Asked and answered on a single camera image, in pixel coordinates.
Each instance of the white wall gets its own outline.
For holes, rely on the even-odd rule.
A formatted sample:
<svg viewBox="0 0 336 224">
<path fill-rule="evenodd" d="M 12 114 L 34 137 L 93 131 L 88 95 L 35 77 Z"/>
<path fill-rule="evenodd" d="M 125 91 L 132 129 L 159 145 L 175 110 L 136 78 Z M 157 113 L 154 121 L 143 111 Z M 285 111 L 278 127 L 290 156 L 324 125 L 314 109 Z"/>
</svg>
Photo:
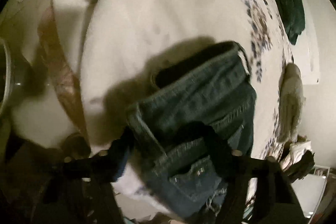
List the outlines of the white wall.
<svg viewBox="0 0 336 224">
<path fill-rule="evenodd" d="M 307 0 L 320 55 L 318 85 L 305 85 L 307 98 L 299 133 L 307 135 L 315 162 L 336 167 L 336 11 L 329 0 Z"/>
</svg>

